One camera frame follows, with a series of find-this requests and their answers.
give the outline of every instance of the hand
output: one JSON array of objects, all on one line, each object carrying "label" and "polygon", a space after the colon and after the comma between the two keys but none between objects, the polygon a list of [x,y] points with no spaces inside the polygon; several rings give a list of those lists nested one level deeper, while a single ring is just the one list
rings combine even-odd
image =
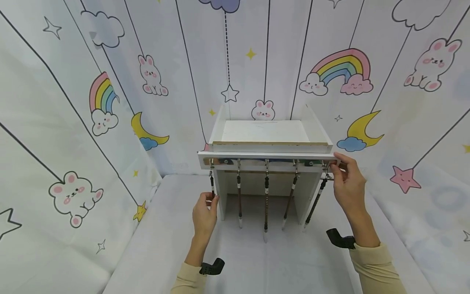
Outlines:
[{"label": "hand", "polygon": [[194,238],[203,243],[209,243],[212,231],[217,222],[217,203],[219,196],[212,198],[212,192],[204,192],[193,208]]}]

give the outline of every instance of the black wrist strap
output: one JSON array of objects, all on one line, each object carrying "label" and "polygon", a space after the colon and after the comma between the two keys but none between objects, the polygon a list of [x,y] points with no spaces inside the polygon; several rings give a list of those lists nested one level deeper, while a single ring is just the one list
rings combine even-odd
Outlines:
[{"label": "black wrist strap", "polygon": [[223,261],[220,258],[216,258],[214,261],[213,265],[210,265],[208,263],[203,262],[201,265],[201,270],[199,273],[201,275],[211,275],[211,276],[216,276],[222,272],[222,269],[224,268],[225,261]]}]

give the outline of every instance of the yellow moon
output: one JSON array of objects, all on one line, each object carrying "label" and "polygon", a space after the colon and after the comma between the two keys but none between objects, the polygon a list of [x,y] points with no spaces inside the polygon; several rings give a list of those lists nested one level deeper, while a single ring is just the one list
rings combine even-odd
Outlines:
[{"label": "yellow moon", "polygon": [[149,134],[146,130],[144,130],[141,124],[141,116],[142,116],[142,112],[138,112],[134,115],[134,117],[132,117],[132,120],[131,120],[132,128],[134,129],[134,132],[139,137],[139,139],[149,138],[149,139],[156,141],[158,145],[165,144],[166,142],[168,142],[168,139],[170,139],[170,136],[157,137],[152,134]]},{"label": "yellow moon", "polygon": [[381,135],[378,138],[371,138],[366,134],[367,125],[376,115],[378,115],[379,112],[380,110],[356,119],[348,129],[348,137],[356,137],[359,140],[362,140],[366,144],[366,147],[374,146],[379,143],[380,139],[382,139],[384,135]]}]

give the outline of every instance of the star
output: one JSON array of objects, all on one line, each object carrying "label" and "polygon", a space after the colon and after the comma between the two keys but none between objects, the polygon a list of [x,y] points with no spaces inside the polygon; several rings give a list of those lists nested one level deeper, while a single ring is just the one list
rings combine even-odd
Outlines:
[{"label": "star", "polygon": [[406,170],[401,170],[398,167],[393,166],[393,170],[395,171],[395,175],[390,179],[390,181],[394,182],[395,184],[398,184],[403,193],[408,193],[408,190],[410,188],[421,189],[421,185],[413,179],[414,169],[410,168]]},{"label": "star", "polygon": [[236,102],[236,95],[240,91],[233,90],[232,86],[229,84],[227,90],[221,92],[223,96],[225,96],[225,102],[229,102],[230,100]]},{"label": "star", "polygon": [[98,252],[100,252],[101,250],[106,249],[106,248],[104,248],[104,242],[105,241],[106,241],[106,239],[103,240],[103,243],[98,243],[98,251],[95,254],[98,254]]},{"label": "star", "polygon": [[142,217],[144,216],[145,212],[147,211],[147,209],[145,208],[145,202],[146,201],[144,201],[144,203],[142,205],[137,206],[137,213],[134,214],[133,220],[137,219],[138,222],[141,222]]},{"label": "star", "polygon": [[0,241],[3,235],[10,233],[16,229],[21,228],[22,224],[11,220],[13,214],[13,208],[9,208],[0,213]]},{"label": "star", "polygon": [[253,58],[253,56],[256,55],[256,53],[254,53],[253,50],[252,50],[251,47],[250,47],[250,51],[249,51],[247,54],[245,54],[245,55],[248,56],[248,57],[250,58],[250,60],[251,60],[251,59]]},{"label": "star", "polygon": [[53,24],[47,19],[47,17],[44,17],[44,19],[46,20],[47,28],[43,29],[42,31],[43,31],[43,32],[51,32],[51,33],[53,33],[53,34],[60,40],[59,31],[62,29],[62,27],[61,27],[61,26],[53,25]]}]

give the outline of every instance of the purple cloud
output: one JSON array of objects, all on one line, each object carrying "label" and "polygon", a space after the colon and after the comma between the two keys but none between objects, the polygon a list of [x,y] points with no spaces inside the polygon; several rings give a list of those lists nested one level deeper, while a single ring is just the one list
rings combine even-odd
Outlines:
[{"label": "purple cloud", "polygon": [[199,2],[210,3],[215,10],[222,8],[227,13],[234,13],[240,6],[240,0],[199,0]]}]

